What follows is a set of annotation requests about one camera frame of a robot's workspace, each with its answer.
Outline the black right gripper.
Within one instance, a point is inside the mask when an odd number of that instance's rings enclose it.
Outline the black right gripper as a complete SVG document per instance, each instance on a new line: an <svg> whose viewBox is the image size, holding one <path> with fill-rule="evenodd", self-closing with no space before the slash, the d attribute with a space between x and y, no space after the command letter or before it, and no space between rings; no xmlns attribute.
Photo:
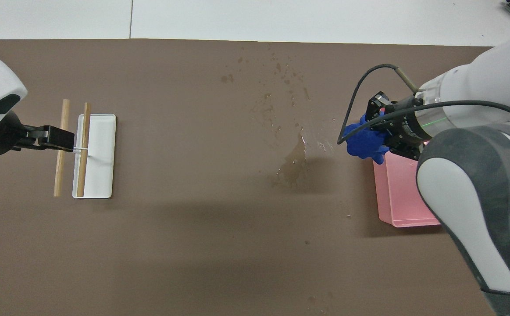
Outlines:
<svg viewBox="0 0 510 316"><path fill-rule="evenodd" d="M377 92L369 99L365 122L369 123L369 126L389 126L390 136L386 138L385 144L389 152L418 161L419 154L424 150L424 142L429 140L429 135L421 128L415 112L394 118L384 118L384 116L423 104L423 100L419 98L405 98L395 102L390 100L384 92Z"/></svg>

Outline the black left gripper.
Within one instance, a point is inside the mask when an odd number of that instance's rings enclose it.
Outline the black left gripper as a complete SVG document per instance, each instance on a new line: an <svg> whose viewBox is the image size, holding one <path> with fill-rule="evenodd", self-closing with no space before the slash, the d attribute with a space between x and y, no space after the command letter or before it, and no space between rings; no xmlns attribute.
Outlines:
<svg viewBox="0 0 510 316"><path fill-rule="evenodd" d="M0 120L0 155L12 150L20 140L20 149L74 151L75 134L54 126L23 126L14 112Z"/></svg>

